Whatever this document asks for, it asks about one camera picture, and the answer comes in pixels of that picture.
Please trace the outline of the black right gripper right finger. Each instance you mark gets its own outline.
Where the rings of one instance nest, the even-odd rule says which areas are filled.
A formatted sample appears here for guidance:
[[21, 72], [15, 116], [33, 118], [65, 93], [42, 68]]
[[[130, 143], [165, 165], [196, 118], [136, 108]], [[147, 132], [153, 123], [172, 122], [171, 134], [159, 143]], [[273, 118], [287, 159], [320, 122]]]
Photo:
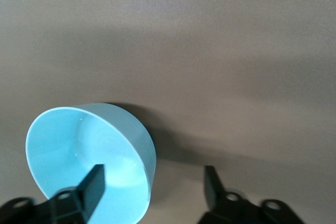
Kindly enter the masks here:
[[257, 206], [240, 194], [226, 190], [214, 166], [204, 167], [204, 195], [208, 211], [198, 223], [304, 223], [283, 201], [265, 199]]

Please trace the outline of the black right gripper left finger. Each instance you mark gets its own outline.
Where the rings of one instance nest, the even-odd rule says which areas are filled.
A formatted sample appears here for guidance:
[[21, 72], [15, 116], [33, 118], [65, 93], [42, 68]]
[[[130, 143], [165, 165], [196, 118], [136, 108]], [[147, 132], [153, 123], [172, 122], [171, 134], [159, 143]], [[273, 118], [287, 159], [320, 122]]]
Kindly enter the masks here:
[[104, 165], [95, 165], [78, 186], [63, 188], [41, 204], [30, 197], [4, 203], [1, 223], [88, 223], [105, 187]]

